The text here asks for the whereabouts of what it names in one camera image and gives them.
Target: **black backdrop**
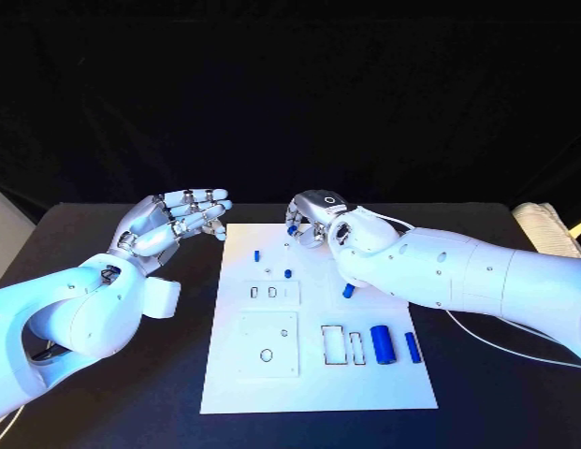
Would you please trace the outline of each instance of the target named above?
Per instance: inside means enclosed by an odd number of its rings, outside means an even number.
[[[581,219],[581,19],[326,6],[0,14],[0,188],[33,217],[225,187]]]

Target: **robotic hand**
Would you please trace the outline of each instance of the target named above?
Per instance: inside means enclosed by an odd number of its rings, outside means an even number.
[[[301,218],[310,226],[301,232]],[[384,220],[405,225],[395,231]],[[296,195],[287,232],[306,248],[324,242],[339,273],[415,304],[502,317],[549,335],[581,357],[581,259],[503,248],[412,227],[324,190]]]
[[[182,239],[203,232],[225,240],[218,217],[231,207],[221,189],[147,196],[118,224],[107,253],[78,268],[0,289],[0,416],[125,346],[141,314],[173,316],[179,283],[147,275]],[[68,351],[27,356],[24,325]]]

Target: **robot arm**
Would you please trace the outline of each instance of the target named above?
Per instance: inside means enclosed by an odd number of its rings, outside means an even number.
[[[301,217],[310,222],[303,232]],[[294,197],[285,225],[303,246],[327,242],[350,285],[373,285],[430,308],[502,317],[542,331],[581,357],[581,259],[512,250],[435,229],[401,234],[329,191]]]
[[[232,207],[225,198],[223,190],[147,196],[120,222],[107,253],[0,289],[0,416],[125,346],[141,314],[173,316],[179,283],[147,275],[182,239],[202,232],[225,239],[218,221]],[[68,352],[32,359],[20,338],[24,325]]]

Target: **black table surface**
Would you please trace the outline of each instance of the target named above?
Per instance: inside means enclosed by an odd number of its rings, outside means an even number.
[[[499,204],[366,205],[421,227],[532,250]],[[0,287],[75,267],[107,251],[130,205],[62,204],[46,214]],[[285,206],[236,204],[225,223],[280,223]],[[144,317],[127,347],[79,371],[24,411],[0,448],[580,447],[581,369],[506,354],[443,311],[410,306],[438,410],[200,415],[222,243],[182,241],[156,276],[179,281],[176,316]],[[515,351],[570,362],[551,342],[470,313],[474,333]],[[350,394],[363,395],[363,384]]]

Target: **blue battery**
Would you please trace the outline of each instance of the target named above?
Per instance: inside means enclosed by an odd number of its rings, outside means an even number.
[[[421,353],[418,351],[418,345],[415,344],[414,334],[411,332],[405,333],[408,353],[411,354],[411,361],[414,363],[421,363]]]
[[[350,297],[353,295],[355,285],[346,284],[346,287],[343,288],[343,297]]]
[[[386,326],[371,327],[371,339],[373,340],[375,359],[379,365],[395,362],[394,344]]]

